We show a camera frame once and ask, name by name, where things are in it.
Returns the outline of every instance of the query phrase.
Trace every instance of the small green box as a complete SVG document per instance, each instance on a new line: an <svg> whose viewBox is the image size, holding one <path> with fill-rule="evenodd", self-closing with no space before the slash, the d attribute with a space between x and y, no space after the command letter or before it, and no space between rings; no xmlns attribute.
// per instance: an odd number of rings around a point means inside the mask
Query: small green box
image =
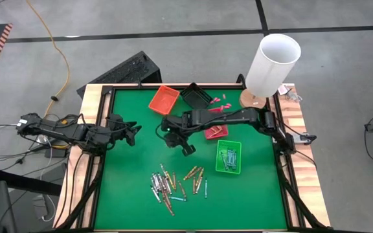
<svg viewBox="0 0 373 233"><path fill-rule="evenodd" d="M233 150L237 153L235 170L233 170L231 167L228 167L228 170L225 169L223 157L221 156L221 154L223 153L225 160L227 160L228 150ZM232 174L237 174L237 175L241 173L241 142L218 140L215 170L217 172L227 172L227 173L232 173Z"/></svg>

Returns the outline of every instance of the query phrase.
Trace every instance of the floor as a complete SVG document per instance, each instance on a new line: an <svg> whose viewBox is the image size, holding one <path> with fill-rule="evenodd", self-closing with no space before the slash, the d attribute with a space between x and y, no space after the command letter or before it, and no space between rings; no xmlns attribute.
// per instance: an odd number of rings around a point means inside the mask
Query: floor
<svg viewBox="0 0 373 233"><path fill-rule="evenodd" d="M70 84L51 112L78 113L81 99L75 91L140 50L161 68L164 82L234 82L239 73L247 74L263 36L258 32L266 29L256 2L32 0L53 36L62 38L57 44L71 66ZM316 28L288 31L302 56L285 82L296 84L308 131L318 136L312 148L332 226L373 232L373 161L363 145L363 125L373 117L373 1L261 3L269 29ZM66 68L50 42L26 42L47 33L25 0L1 3L0 23L13 23L10 38L18 39L7 43L0 56L0 124L13 124L27 113L44 114L49 96L65 81ZM205 33L116 36L195 30ZM229 33L210 36L213 30ZM0 130L0 155L29 145L12 129ZM373 135L368 145L373 154ZM0 162L0 169L12 163ZM24 174L47 163L42 155L32 155L8 171Z"/></svg>

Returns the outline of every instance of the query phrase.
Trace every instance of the black box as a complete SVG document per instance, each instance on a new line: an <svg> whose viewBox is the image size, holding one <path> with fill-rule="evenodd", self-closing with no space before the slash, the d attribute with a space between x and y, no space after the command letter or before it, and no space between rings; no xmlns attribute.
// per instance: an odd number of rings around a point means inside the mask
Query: black box
<svg viewBox="0 0 373 233"><path fill-rule="evenodd" d="M162 83L159 67L143 51L105 72L90 83ZM83 98L85 85L77 89Z"/></svg>

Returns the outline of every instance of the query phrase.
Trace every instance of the red tray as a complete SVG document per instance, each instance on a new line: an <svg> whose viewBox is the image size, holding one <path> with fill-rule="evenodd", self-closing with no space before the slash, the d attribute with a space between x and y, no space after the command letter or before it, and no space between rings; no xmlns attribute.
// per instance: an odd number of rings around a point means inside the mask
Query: red tray
<svg viewBox="0 0 373 233"><path fill-rule="evenodd" d="M216 108L213 108L213 109L208 109L208 111L213 111L213 112L218 112L218 113L222 112L220 107L216 107ZM223 126L221 126L221 128L222 128L222 131L220 133L217 133L216 135L213 135L213 136L211 136L211 135L214 134L214 132L211 129L205 130L204 131L205 138L206 139L218 139L220 137L227 136L228 135L227 125L223 125Z"/></svg>
<svg viewBox="0 0 373 233"><path fill-rule="evenodd" d="M149 108L159 114L168 115L178 99L178 96L179 91L162 85L149 103Z"/></svg>

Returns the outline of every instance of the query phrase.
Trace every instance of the wooden table frame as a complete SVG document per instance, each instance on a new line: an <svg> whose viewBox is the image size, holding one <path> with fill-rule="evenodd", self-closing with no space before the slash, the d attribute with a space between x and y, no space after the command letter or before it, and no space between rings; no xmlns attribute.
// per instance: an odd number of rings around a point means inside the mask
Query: wooden table frame
<svg viewBox="0 0 373 233"><path fill-rule="evenodd" d="M198 85L206 89L243 89L244 86L242 81L243 80L239 78L237 81L238 83L199 83ZM113 94L115 93L113 90L138 88L157 89L160 85L182 88L188 86L189 83L143 83L141 87L139 87L137 83L89 84L85 90L80 113L84 114L87 123L106 126L105 118L111 112L109 107L113 106ZM300 133L306 132L299 103L286 100L284 96L275 95L267 101L267 107L272 111L276 111L276 109L279 110L277 117L279 119L282 118L282 120L294 130ZM313 159L310 146L297 144L296 149ZM96 175L99 162L103 164L100 157L90 157L88 155L82 155L79 163L76 164L81 153L82 151L79 147L73 146L71 148L67 169L67 178L69 182L67 188L65 188L66 178L63 181L63 189L58 201L58 208L54 221L57 222L60 217L57 226L61 225L68 217L70 206L71 210L74 209L82 198L82 194L87 190ZM299 193L299 196L305 205L321 223L328 226L328 214L324 205L315 166L303 157L298 156L297 153L293 156L277 156L277 158L280 158L280 160L277 160L278 166L286 164L283 168L285 176ZM72 187L71 181L73 180L74 171L76 172L76 177L74 178L74 186ZM294 200L289 196L288 192L285 191L283 186L280 185L280 187L282 189L287 225L293 227L305 227L305 221L299 208L296 207ZM73 196L70 198L72 188L74 188ZM98 193L99 188L97 188L87 201L84 211L80 213L79 217L74 222L73 228L94 227Z"/></svg>

